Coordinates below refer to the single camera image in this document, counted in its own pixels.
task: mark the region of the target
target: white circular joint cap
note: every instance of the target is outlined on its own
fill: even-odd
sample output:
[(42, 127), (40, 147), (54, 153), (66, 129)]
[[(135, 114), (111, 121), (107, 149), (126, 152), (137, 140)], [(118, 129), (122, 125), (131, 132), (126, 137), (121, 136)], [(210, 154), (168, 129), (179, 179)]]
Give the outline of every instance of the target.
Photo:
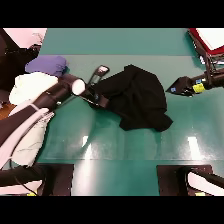
[(72, 84), (72, 92), (75, 95), (80, 95), (82, 92), (84, 92), (86, 89), (85, 82), (81, 79), (75, 80)]

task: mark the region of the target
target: yellow label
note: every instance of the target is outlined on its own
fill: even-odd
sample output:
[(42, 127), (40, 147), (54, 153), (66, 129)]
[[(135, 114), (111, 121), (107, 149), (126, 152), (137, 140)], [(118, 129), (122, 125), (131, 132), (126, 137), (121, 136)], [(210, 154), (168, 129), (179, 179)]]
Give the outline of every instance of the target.
[(197, 192), (195, 193), (196, 196), (205, 196), (205, 193), (204, 192)]
[(193, 89), (196, 93), (202, 93), (203, 91), (205, 91), (205, 87), (202, 83), (194, 85)]
[(36, 196), (33, 192), (30, 192), (29, 194), (27, 194), (27, 196)]

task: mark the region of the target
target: table surface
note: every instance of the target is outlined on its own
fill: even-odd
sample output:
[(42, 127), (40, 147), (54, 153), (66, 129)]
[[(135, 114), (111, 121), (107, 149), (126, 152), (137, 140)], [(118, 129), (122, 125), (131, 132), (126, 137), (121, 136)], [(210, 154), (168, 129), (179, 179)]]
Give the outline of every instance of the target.
[[(133, 64), (156, 74), (165, 90), (178, 77), (200, 75), (205, 69), (184, 29), (103, 30), (49, 28), (40, 54), (63, 55), (69, 73), (85, 81), (99, 65), (110, 67), (109, 77)], [(133, 34), (131, 40), (127, 32)], [(104, 44), (102, 39), (93, 44), (102, 34)], [(129, 48), (125, 41), (137, 47)], [(221, 88), (193, 98), (166, 93), (167, 115), (174, 123), (162, 133), (123, 131), (117, 115), (95, 111), (72, 97), (56, 110), (38, 161), (74, 163), (72, 195), (158, 195), (159, 164), (211, 164), (214, 173), (224, 176), (222, 95)]]

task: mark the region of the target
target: red object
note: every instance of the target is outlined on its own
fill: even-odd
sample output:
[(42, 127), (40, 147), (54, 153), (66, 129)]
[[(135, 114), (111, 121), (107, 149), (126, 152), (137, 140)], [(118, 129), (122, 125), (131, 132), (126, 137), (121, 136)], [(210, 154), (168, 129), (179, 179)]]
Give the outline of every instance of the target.
[(201, 37), (198, 34), (198, 31), (196, 30), (196, 28), (189, 28), (189, 30), (194, 35), (194, 37), (200, 41), (200, 43), (203, 45), (203, 47), (205, 48), (207, 53), (209, 53), (211, 55), (223, 54), (224, 53), (224, 46), (219, 47), (215, 50), (210, 50), (209, 47), (205, 44), (205, 42), (201, 39)]

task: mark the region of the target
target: green table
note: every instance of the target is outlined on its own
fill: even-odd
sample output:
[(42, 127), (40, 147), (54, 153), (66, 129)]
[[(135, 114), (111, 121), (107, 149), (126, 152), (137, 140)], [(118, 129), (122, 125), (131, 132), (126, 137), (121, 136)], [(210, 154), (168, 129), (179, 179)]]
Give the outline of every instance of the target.
[[(85, 43), (96, 38), (96, 31), (99, 35), (103, 29), (48, 29), (41, 54), (64, 54), (70, 74), (85, 81), (101, 64), (111, 69), (107, 77), (134, 64), (156, 74), (164, 89), (180, 76), (193, 77), (204, 71), (194, 52), (190, 53), (192, 44), (187, 44), (183, 29), (158, 29), (159, 38), (155, 29), (129, 30), (138, 32), (137, 46), (142, 46), (140, 33), (147, 33), (149, 45), (143, 42), (141, 50), (122, 45), (129, 36), (115, 29), (117, 35), (112, 33), (120, 37), (119, 47), (116, 39), (114, 47), (102, 47), (97, 39), (95, 46), (87, 45), (87, 55)], [(160, 45), (165, 41), (172, 47)], [(75, 163), (72, 195), (158, 195), (158, 164), (211, 164), (216, 174), (224, 176), (223, 94), (221, 88), (194, 98), (166, 94), (167, 114), (174, 123), (162, 133), (152, 129), (125, 132), (119, 128), (117, 115), (95, 111), (83, 100), (71, 98), (50, 122), (39, 161)]]

